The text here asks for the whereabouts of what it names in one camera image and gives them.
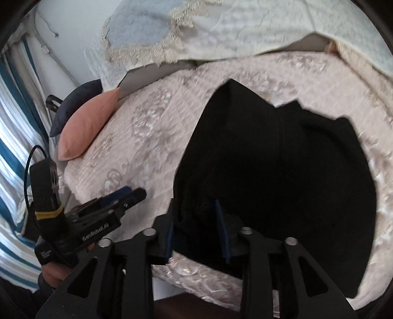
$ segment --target finger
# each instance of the finger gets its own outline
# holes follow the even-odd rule
[[[70,268],[55,262],[50,262],[49,264],[42,266],[41,269],[43,274],[47,273],[49,276],[61,281],[63,281],[71,273]]]
[[[60,279],[56,279],[52,277],[48,272],[42,271],[42,275],[44,277],[44,280],[47,282],[49,286],[52,288],[59,288],[62,281]]]

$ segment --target lace trim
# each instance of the lace trim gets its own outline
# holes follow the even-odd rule
[[[177,51],[184,49],[181,39],[183,33],[180,28],[193,28],[193,16],[208,16],[208,4],[220,5],[221,0],[188,0],[182,8],[172,9],[170,13],[169,33],[160,43],[148,46],[124,44],[112,47],[107,39],[109,18],[105,22],[102,30],[102,39],[106,48],[106,59],[112,63],[130,63],[133,66],[137,63],[147,65],[154,62],[159,65],[162,62],[177,62]]]

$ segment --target electrical cable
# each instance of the electrical cable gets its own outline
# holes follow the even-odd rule
[[[37,12],[38,5],[36,5],[29,14],[28,24],[33,32],[33,35],[37,38],[38,42],[41,44],[43,48],[48,49],[48,55],[57,63],[57,65],[63,70],[63,72],[71,79],[71,81],[75,84],[76,87],[79,87],[80,84],[75,78],[71,75],[71,73],[67,70],[64,64],[57,58],[57,56],[52,52],[51,48],[46,44],[44,39],[41,37],[40,33],[37,30],[37,26],[35,24],[35,15]]]
[[[40,145],[34,146],[31,149],[29,157],[27,158],[25,173],[24,173],[24,177],[23,177],[23,193],[24,193],[24,197],[25,197],[26,209],[27,209],[28,214],[30,213],[30,204],[29,204],[29,198],[27,197],[27,176],[29,174],[30,161],[31,161],[31,158],[33,157],[33,154],[36,149],[39,149],[42,152],[42,154],[44,155],[44,157],[47,158],[44,149]]]
[[[48,29],[54,34],[55,38],[59,37],[59,34],[55,31],[52,30],[52,28],[50,27],[48,21],[46,21],[44,19],[44,17],[42,16],[41,12],[37,10],[37,15],[46,23],[46,25],[48,26]]]

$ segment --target striped curtain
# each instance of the striped curtain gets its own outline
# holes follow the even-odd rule
[[[37,289],[40,265],[34,243],[23,238],[27,223],[23,176],[30,150],[41,145],[49,155],[51,118],[23,34],[0,56],[0,276]],[[32,164],[43,158],[36,152]],[[28,188],[31,200],[31,189]]]

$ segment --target white wall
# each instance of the white wall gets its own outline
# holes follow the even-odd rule
[[[95,78],[84,59],[84,50],[92,37],[101,33],[107,18],[115,11],[121,0],[42,0],[38,11],[49,23],[36,15],[36,26],[43,40],[80,83]]]
[[[37,38],[28,37],[28,43],[45,96],[53,94],[64,100],[75,89],[75,84],[57,63],[45,54]]]

